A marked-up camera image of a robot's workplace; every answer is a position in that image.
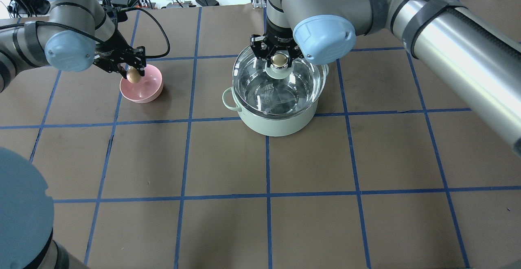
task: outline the brown table surface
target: brown table surface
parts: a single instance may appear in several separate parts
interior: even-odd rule
[[[521,0],[461,1],[521,41]],[[56,203],[55,239],[90,267],[519,262],[521,160],[389,32],[329,65],[307,127],[267,138],[220,101],[263,10],[153,14],[173,46],[149,61],[164,77],[154,102],[122,99],[120,77],[96,67],[28,70],[0,94],[0,145],[33,160]],[[143,13],[119,29],[149,54],[166,48]]]

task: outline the pot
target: pot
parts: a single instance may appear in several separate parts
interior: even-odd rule
[[[257,59],[247,47],[237,57],[233,86],[224,91],[223,104],[238,112],[252,130],[266,136],[286,136],[304,128],[315,115],[328,71],[327,65],[316,66],[298,58],[285,78],[275,79],[267,73],[266,61]],[[230,93],[235,106],[225,101]]]

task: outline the brown egg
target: brown egg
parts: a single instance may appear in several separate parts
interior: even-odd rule
[[[135,67],[129,67],[127,70],[127,80],[132,84],[139,83],[141,80],[141,75],[139,75],[139,72]]]

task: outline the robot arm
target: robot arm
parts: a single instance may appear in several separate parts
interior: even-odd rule
[[[521,46],[454,0],[267,0],[257,58],[331,63],[387,28],[521,156]]]
[[[64,71],[94,64],[126,78],[121,63],[127,63],[144,75],[145,49],[128,45],[97,0],[48,1],[50,22],[27,22],[0,32],[0,92],[19,72],[48,64]]]

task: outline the blue tape line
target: blue tape line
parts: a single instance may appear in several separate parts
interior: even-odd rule
[[[44,113],[43,118],[42,118],[42,123],[39,126],[38,135],[36,137],[36,141],[34,142],[34,147],[33,147],[33,150],[31,152],[31,156],[29,158],[29,162],[31,162],[31,163],[32,163],[32,161],[34,159],[34,154],[36,153],[36,148],[38,147],[39,138],[42,135],[43,126],[45,125],[45,121],[47,120],[47,115],[49,115],[50,105],[53,102],[54,94],[56,93],[56,88],[58,87],[58,81],[60,80],[60,76],[61,76],[61,70],[59,70],[58,74],[56,75],[56,80],[54,81],[53,90],[50,92],[49,102],[47,102],[47,108],[45,108],[45,113]]]
[[[159,58],[149,58],[148,61],[186,61],[194,59],[193,56],[184,56],[184,57],[159,57]]]
[[[428,109],[428,113],[439,113],[439,112],[471,112],[470,108],[449,108],[449,109]]]
[[[195,95],[195,78],[197,74],[197,53],[199,51],[199,33],[201,31],[201,8],[199,8],[199,14],[197,17],[197,35],[195,37],[195,50],[194,50],[194,65],[192,72],[192,92],[190,94],[190,113],[188,115],[188,130],[186,132],[186,146],[184,150],[184,167],[183,167],[183,180],[181,184],[181,200],[179,203],[179,217],[177,219],[177,235],[175,241],[175,256],[173,267],[174,269],[179,268],[179,252],[181,248],[181,228],[183,224],[183,210],[184,210],[184,194],[186,191],[186,174],[188,170],[188,153],[190,152],[190,134],[192,132],[192,115],[194,108],[194,95]]]
[[[468,257],[467,257],[467,252],[465,250],[465,245],[463,244],[463,238],[461,236],[460,226],[458,225],[456,211],[454,210],[454,205],[452,204],[452,197],[451,197],[451,194],[449,191],[449,186],[447,184],[447,178],[445,177],[445,172],[443,170],[443,164],[441,163],[441,157],[440,157],[440,152],[438,150],[438,145],[436,144],[436,138],[434,137],[434,132],[432,131],[432,125],[430,123],[429,114],[428,114],[427,108],[425,107],[425,101],[424,101],[423,94],[422,94],[422,88],[420,87],[411,55],[409,54],[409,52],[406,52],[406,54],[407,54],[407,59],[409,60],[409,65],[411,67],[411,72],[413,74],[414,83],[416,84],[416,87],[418,89],[418,96],[422,103],[422,109],[425,112],[425,121],[427,122],[427,128],[429,130],[430,139],[432,141],[432,147],[434,148],[434,154],[436,156],[436,161],[438,162],[441,180],[443,182],[445,194],[447,195],[447,202],[449,204],[449,209],[451,211],[452,222],[454,223],[454,229],[456,230],[456,236],[458,237],[458,242],[460,244],[460,250],[461,250],[462,257],[463,257],[463,262],[465,263],[465,267],[469,268],[470,265],[469,265],[469,261],[468,261]]]
[[[138,11],[136,13],[136,20],[134,21],[134,30],[132,31],[132,38],[130,39],[130,46],[134,45],[134,39],[136,37],[136,31],[138,29],[139,15],[140,14]],[[85,265],[88,265],[88,263],[89,263],[89,256],[90,256],[91,247],[92,247],[92,239],[94,237],[94,230],[96,228],[97,215],[99,212],[99,204],[101,202],[101,196],[103,194],[103,187],[105,185],[105,177],[107,175],[108,162],[110,160],[110,151],[112,150],[112,141],[114,140],[114,135],[116,134],[116,126],[117,126],[117,122],[118,122],[119,108],[121,107],[121,98],[122,98],[122,95],[121,95],[121,92],[119,92],[118,102],[116,104],[116,109],[114,111],[114,120],[112,121],[112,131],[110,133],[110,139],[109,139],[108,145],[107,145],[107,152],[105,155],[105,163],[103,165],[103,172],[102,172],[101,179],[99,181],[99,189],[98,189],[96,207],[94,208],[94,215],[92,217],[91,231],[89,232],[89,240],[87,241],[87,248],[85,250],[85,258],[83,260],[83,263]]]
[[[192,121],[223,121],[223,120],[240,120],[241,118],[236,117],[215,117],[215,118],[192,118]]]
[[[138,121],[118,121],[117,125],[147,125],[147,124],[170,124],[174,122],[188,122],[187,119],[160,119],[160,120],[138,120]]]
[[[512,190],[521,190],[521,186],[449,188],[450,192],[512,191]]]
[[[38,129],[41,125],[30,125],[30,126],[3,126],[0,130],[14,130],[14,129]]]
[[[447,109],[428,109],[428,113],[444,113],[444,112],[470,112],[470,108],[447,108]],[[399,111],[375,111],[375,112],[349,112],[348,115],[384,115],[384,114],[406,114],[406,113],[423,113],[423,110],[415,109],[411,111],[399,112]],[[317,113],[315,117],[328,117],[328,116],[344,116],[345,113]],[[192,118],[194,121],[225,121],[225,120],[240,120],[241,118],[236,117],[209,117],[209,118]],[[171,124],[177,122],[188,122],[188,119],[161,119],[161,120],[134,120],[134,121],[118,121],[116,125],[143,125],[143,124]],[[68,124],[68,125],[44,125],[43,128],[90,128],[90,127],[107,127],[111,126],[112,122],[103,122],[99,124]],[[0,126],[0,130],[10,129],[37,129],[41,125],[28,125],[28,126]]]
[[[360,52],[360,51],[381,51],[381,50],[404,50],[404,48],[356,48],[351,51]]]
[[[498,187],[465,187],[449,188],[451,193],[478,192],[478,191],[518,191],[521,186],[498,186]],[[332,191],[332,192],[293,192],[293,193],[270,193],[269,197],[327,197],[339,195],[396,195],[396,194],[419,194],[419,193],[443,193],[445,188],[439,189],[409,189],[409,190],[368,190],[368,191]],[[255,199],[268,197],[267,193],[261,194],[230,194],[230,195],[193,195],[184,196],[185,201],[216,200],[216,199]],[[125,197],[106,199],[58,199],[54,203],[105,203],[105,202],[151,202],[151,201],[179,201],[181,197]]]
[[[357,195],[357,191],[337,191],[337,192],[295,192],[295,193],[272,193],[271,197],[323,197],[337,195]]]
[[[229,54],[229,55],[209,55],[209,56],[198,56],[197,59],[209,59],[209,58],[237,58],[238,54]]]
[[[185,195],[183,199],[185,201],[193,200],[217,200],[217,199],[251,199],[258,197],[267,197],[267,194],[231,194],[231,195]]]
[[[236,58],[238,54],[229,54],[229,55],[208,55],[208,56],[197,56],[197,59],[210,59],[210,58]],[[194,56],[183,56],[183,57],[160,57],[160,58],[150,58],[149,61],[186,61],[188,59],[194,59]]]
[[[348,112],[348,115],[355,116],[355,115],[382,115],[382,114],[405,114],[405,113],[423,113],[421,110],[411,110],[411,111],[377,111],[377,112]]]
[[[266,136],[266,222],[268,230],[268,269],[273,269],[273,254],[271,242],[271,167],[269,159],[269,137]]]
[[[45,125],[43,128],[45,129],[53,129],[53,128],[95,128],[95,127],[108,127],[112,126],[112,122],[105,122],[102,124],[71,124],[71,125]]]
[[[344,116],[345,113],[317,113],[315,117]]]
[[[338,79],[340,82],[340,93],[342,94],[342,104],[344,105],[344,112],[346,113],[346,128],[348,132],[348,140],[349,140],[349,151],[351,156],[351,165],[353,167],[353,177],[355,181],[355,189],[357,190],[357,202],[359,207],[359,217],[360,217],[360,227],[361,227],[361,236],[363,239],[363,250],[365,252],[365,262],[367,268],[371,268],[371,258],[369,254],[369,244],[367,241],[367,233],[365,229],[365,219],[363,217],[363,206],[361,202],[361,194],[360,194],[360,184],[358,180],[358,172],[357,172],[357,160],[355,158],[355,151],[353,147],[353,136],[351,133],[351,126],[348,115],[348,104],[346,102],[346,92],[344,89],[344,79],[342,78],[342,68],[340,66],[340,59],[337,59],[337,70],[338,70]]]
[[[392,195],[392,194],[419,194],[419,193],[440,193],[445,189],[409,189],[409,190],[380,190],[380,191],[361,191],[362,195]]]

